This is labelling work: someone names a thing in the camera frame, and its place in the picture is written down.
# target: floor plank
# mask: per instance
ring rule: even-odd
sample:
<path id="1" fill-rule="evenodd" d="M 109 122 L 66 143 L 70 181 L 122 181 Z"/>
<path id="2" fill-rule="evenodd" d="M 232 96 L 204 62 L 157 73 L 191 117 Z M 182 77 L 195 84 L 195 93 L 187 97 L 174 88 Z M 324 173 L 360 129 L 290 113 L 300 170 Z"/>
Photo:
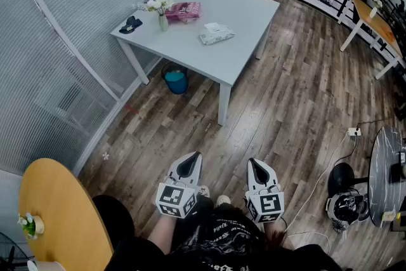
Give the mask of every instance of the floor plank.
<path id="1" fill-rule="evenodd" d="M 211 195 L 225 193 L 245 209 L 246 163 L 255 157 L 277 173 L 285 192 L 285 215 L 293 221 L 349 127 L 393 116 L 397 89 L 389 72 L 356 37 L 340 52 L 349 30 L 297 0 L 280 2 L 260 60 L 251 58 L 234 85 L 227 120 L 217 124 L 219 85 L 189 74 L 189 90 L 174 95 L 160 76 L 163 61 L 128 101 L 103 136 L 80 180 L 91 195 L 120 199 L 133 217 L 138 235 L 148 235 L 158 220 L 152 201 L 170 163 L 199 150 L 204 156 L 202 183 Z M 354 154 L 346 160 L 357 176 L 367 176 L 374 137 L 384 124 L 405 135 L 405 124 L 390 118 L 361 125 Z M 346 138 L 333 158 L 354 146 Z M 104 161 L 102 154 L 109 154 Z M 328 173 L 317 184 L 308 204 L 289 229 L 290 235 L 315 231 L 331 242 L 330 255 L 343 267 L 383 270 L 404 247 L 402 234 L 373 226 L 370 220 L 337 235 L 325 213 Z M 365 185 L 358 186 L 366 191 Z M 294 245 L 315 243 L 328 251 L 327 239 L 307 233 L 291 237 Z"/>

